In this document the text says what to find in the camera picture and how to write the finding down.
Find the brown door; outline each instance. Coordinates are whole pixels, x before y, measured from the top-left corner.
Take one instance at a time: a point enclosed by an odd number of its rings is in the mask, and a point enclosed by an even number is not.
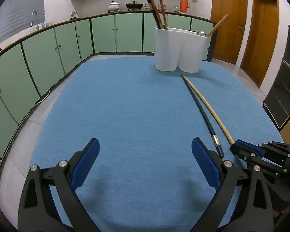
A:
[[[247,16],[247,0],[213,0],[211,20],[230,18],[218,29],[213,58],[235,64],[240,51]]]
[[[253,0],[250,32],[241,68],[259,87],[272,59],[278,21],[277,0]]]

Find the black pot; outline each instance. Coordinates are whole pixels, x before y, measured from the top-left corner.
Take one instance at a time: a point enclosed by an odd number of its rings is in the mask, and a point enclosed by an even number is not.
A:
[[[126,6],[128,8],[128,11],[130,9],[138,9],[138,10],[141,10],[141,8],[143,7],[143,4],[142,3],[138,3],[136,1],[133,1],[131,3],[127,3]]]

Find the blue gripper pad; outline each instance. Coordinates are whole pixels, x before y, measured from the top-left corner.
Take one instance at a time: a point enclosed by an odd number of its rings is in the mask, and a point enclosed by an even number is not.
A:
[[[235,141],[235,144],[237,144],[238,146],[244,147],[246,149],[251,150],[252,152],[256,153],[259,157],[263,158],[264,154],[262,153],[261,149],[258,148],[257,146],[247,143],[245,141],[242,141],[240,139],[238,139],[237,141]]]
[[[215,187],[216,191],[220,188],[220,173],[214,161],[209,156],[209,150],[199,138],[194,138],[191,144],[192,153],[199,164],[208,184]]]
[[[84,154],[74,167],[72,171],[72,178],[71,178],[71,188],[73,191],[76,190],[76,188],[81,187],[93,165],[95,162],[99,151],[100,151],[100,143],[95,138],[91,143],[87,145],[87,147],[84,149]]]

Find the pot lid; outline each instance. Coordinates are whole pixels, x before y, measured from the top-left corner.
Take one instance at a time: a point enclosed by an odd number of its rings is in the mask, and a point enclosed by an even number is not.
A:
[[[127,3],[127,4],[142,4],[143,5],[143,3],[139,3],[139,2],[136,2],[136,1],[133,1],[133,2]]]
[[[108,5],[120,5],[120,3],[112,1],[111,3],[109,3]]]

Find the brown countertop edge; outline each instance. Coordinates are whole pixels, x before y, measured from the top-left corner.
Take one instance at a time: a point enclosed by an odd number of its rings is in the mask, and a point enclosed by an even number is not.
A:
[[[82,21],[82,20],[87,20],[87,19],[91,19],[91,18],[97,18],[97,17],[102,17],[102,16],[108,16],[108,15],[116,15],[116,14],[126,14],[126,13],[152,13],[151,11],[148,11],[148,10],[139,10],[139,11],[120,11],[120,12],[111,12],[111,13],[103,13],[103,14],[100,14],[100,15],[95,15],[95,16],[91,16],[91,17],[83,17],[83,18],[77,18],[77,19],[73,19],[73,20],[68,20],[68,21],[63,21],[63,22],[59,22],[59,23],[56,23],[56,24],[53,24],[51,26],[48,26],[48,27],[45,27],[45,28],[42,28],[41,30],[39,31],[35,31],[35,32],[32,32],[32,33],[29,33],[28,35],[26,36],[23,36],[22,38],[18,39],[17,41],[11,43],[10,45],[6,46],[1,52],[0,52],[0,56],[2,56],[5,52],[7,52],[8,50],[10,50],[11,48],[13,48],[14,46],[16,46],[17,44],[25,41],[26,39],[34,36],[34,35],[37,35],[41,32],[44,32],[44,31],[47,31],[49,29],[53,29],[55,27],[58,27],[58,26],[61,26],[61,25],[64,25],[64,24],[67,24],[67,23],[70,23],[70,22],[76,22],[76,21]],[[202,17],[197,17],[197,16],[194,16],[194,15],[190,15],[190,14],[182,14],[182,13],[174,13],[174,12],[166,12],[166,14],[169,14],[169,15],[181,15],[181,16],[184,16],[184,17],[190,17],[190,18],[195,18],[195,19],[199,19],[199,20],[202,20],[202,21],[206,21],[206,22],[211,22],[213,23],[214,25],[216,24],[216,22],[214,21],[211,21],[209,19],[206,19],[206,18],[202,18]]]

